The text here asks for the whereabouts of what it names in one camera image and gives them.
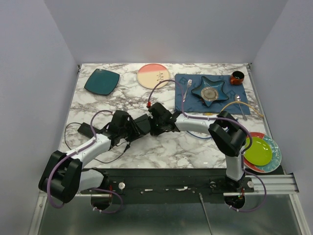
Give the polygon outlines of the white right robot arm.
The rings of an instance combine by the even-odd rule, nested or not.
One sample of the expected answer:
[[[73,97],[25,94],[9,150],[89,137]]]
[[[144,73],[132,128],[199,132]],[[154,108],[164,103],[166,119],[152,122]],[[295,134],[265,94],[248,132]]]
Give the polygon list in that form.
[[[181,111],[171,113],[162,104],[147,104],[151,117],[151,134],[164,132],[198,132],[209,134],[218,149],[225,155],[225,187],[235,192],[243,186],[242,151],[246,144],[247,134],[244,127],[226,111],[213,117],[191,116]]]

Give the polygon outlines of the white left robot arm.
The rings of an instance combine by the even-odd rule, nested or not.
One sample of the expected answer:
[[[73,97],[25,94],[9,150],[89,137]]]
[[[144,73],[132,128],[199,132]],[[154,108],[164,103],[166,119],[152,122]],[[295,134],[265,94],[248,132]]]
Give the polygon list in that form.
[[[100,113],[112,115],[103,129],[96,132],[93,121]],[[139,119],[133,119],[127,112],[101,110],[91,118],[89,141],[68,152],[56,150],[47,162],[39,181],[39,189],[47,193],[47,199],[54,208],[62,208],[79,191],[82,182],[82,170],[98,155],[119,144],[121,139],[132,142],[144,135]]]

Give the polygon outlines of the black network switch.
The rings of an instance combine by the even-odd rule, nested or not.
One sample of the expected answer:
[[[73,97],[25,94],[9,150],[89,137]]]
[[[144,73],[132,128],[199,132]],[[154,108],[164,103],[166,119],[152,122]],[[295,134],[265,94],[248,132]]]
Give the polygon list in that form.
[[[147,114],[136,118],[134,122],[142,135],[146,135],[150,132],[150,117]]]

